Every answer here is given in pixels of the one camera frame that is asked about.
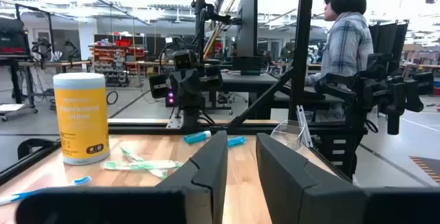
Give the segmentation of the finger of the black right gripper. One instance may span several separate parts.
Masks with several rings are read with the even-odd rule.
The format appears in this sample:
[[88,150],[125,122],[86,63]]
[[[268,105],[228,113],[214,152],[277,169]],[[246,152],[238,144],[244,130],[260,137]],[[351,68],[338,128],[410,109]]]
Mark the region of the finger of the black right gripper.
[[175,71],[171,74],[171,85],[179,109],[189,109],[189,102],[186,95],[186,82],[188,71]]
[[204,108],[206,100],[201,90],[201,81],[196,69],[189,70],[189,106],[190,108]]

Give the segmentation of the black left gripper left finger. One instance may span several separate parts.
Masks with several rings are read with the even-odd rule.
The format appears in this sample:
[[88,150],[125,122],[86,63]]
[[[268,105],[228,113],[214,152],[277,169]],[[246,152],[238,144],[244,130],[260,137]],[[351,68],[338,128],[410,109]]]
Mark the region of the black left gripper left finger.
[[156,188],[164,193],[160,223],[221,223],[228,171],[228,135],[219,131]]

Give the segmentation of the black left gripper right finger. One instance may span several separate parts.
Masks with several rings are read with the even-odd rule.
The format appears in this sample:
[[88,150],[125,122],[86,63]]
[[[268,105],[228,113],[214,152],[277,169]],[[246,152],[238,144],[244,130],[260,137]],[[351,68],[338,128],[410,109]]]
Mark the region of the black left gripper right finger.
[[256,135],[258,174],[273,223],[362,223],[366,195],[265,133]]

